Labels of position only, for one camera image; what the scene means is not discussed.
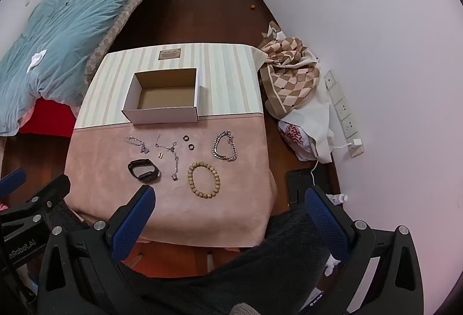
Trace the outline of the black box on floor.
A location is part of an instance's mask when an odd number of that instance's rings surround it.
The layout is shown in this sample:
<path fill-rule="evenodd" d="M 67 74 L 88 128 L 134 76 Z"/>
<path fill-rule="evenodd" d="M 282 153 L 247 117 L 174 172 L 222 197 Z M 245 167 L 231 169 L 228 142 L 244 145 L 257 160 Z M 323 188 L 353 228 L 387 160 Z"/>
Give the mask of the black box on floor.
<path fill-rule="evenodd" d="M 285 175 L 285 181 L 289 208 L 295 209 L 304 203 L 306 190 L 313 186 L 312 170 L 288 171 Z"/>

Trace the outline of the brown checkered cloth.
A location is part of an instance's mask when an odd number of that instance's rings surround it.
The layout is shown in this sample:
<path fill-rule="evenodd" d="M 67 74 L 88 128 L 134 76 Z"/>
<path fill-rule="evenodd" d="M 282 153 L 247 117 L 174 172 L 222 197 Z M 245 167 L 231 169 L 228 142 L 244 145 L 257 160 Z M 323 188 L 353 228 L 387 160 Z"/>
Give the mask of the brown checkered cloth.
<path fill-rule="evenodd" d="M 297 37 L 287 37 L 273 21 L 259 49 L 267 58 L 259 69 L 267 100 L 265 108 L 277 120 L 295 124 L 315 140 L 321 164 L 331 162 L 334 133 L 330 101 L 319 60 Z"/>

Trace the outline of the black smart band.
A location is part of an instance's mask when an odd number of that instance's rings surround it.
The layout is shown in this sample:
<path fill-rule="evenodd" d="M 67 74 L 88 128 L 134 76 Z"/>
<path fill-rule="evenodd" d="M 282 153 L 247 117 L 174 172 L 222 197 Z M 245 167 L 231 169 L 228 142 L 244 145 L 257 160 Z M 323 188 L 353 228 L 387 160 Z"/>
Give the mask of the black smart band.
<path fill-rule="evenodd" d="M 159 168 L 149 159 L 132 160 L 127 169 L 132 177 L 143 183 L 154 182 L 160 176 Z"/>

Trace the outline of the small white bottle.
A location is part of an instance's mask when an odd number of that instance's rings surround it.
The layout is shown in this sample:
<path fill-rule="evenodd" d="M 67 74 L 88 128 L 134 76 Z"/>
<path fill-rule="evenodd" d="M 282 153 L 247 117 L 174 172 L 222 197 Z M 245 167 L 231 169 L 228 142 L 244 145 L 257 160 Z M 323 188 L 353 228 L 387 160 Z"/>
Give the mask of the small white bottle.
<path fill-rule="evenodd" d="M 329 200 L 332 202 L 334 205 L 341 205 L 345 202 L 348 201 L 348 196 L 346 194 L 340 193 L 340 194 L 327 194 L 326 195 Z"/>

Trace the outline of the white cardboard box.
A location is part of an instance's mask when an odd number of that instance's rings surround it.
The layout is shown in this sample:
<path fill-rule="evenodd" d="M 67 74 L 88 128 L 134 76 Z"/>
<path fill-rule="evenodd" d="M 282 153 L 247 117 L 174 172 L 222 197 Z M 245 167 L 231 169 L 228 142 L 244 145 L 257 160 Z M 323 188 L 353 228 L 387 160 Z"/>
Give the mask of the white cardboard box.
<path fill-rule="evenodd" d="M 122 107 L 134 125 L 199 120 L 199 75 L 195 68 L 136 72 Z"/>

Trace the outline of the white wall socket strip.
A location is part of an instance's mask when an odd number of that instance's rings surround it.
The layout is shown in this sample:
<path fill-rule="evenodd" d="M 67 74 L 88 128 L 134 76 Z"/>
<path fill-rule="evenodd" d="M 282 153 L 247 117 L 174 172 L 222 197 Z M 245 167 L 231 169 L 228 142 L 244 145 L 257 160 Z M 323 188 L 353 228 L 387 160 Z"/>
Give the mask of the white wall socket strip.
<path fill-rule="evenodd" d="M 351 158 L 356 158 L 363 154 L 365 149 L 362 145 L 359 148 L 350 147 L 350 142 L 353 139 L 360 138 L 358 125 L 355 117 L 353 116 L 350 105 L 348 104 L 347 98 L 345 97 L 344 91 L 340 83 L 337 81 L 334 72 L 329 69 L 324 75 L 325 86 L 330 96 L 330 101 L 334 107 L 334 112 L 337 115 L 337 120 L 341 124 L 341 129 L 345 137 L 346 143 L 341 148 L 346 148 Z"/>

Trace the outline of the red white plastic bag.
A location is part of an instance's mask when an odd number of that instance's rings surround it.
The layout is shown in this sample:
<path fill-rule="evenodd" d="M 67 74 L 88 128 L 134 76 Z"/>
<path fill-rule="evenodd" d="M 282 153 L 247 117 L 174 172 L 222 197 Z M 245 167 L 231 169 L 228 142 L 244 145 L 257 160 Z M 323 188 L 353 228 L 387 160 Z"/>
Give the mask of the red white plastic bag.
<path fill-rule="evenodd" d="M 302 128 L 280 120 L 278 129 L 283 140 L 293 150 L 299 161 L 305 162 L 319 159 L 315 140 Z"/>

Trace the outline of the white crumpled tissue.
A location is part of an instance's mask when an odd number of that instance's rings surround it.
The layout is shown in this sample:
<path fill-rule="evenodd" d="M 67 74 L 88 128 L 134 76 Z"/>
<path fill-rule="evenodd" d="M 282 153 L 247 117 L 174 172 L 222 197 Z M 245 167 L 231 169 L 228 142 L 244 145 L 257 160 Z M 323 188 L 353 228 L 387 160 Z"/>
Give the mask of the white crumpled tissue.
<path fill-rule="evenodd" d="M 47 53 L 47 50 L 44 49 L 40 52 L 37 52 L 35 53 L 32 57 L 31 57 L 31 62 L 27 68 L 27 74 L 30 73 L 36 66 L 38 66 L 40 64 L 40 62 L 43 60 L 43 58 L 45 57 Z"/>

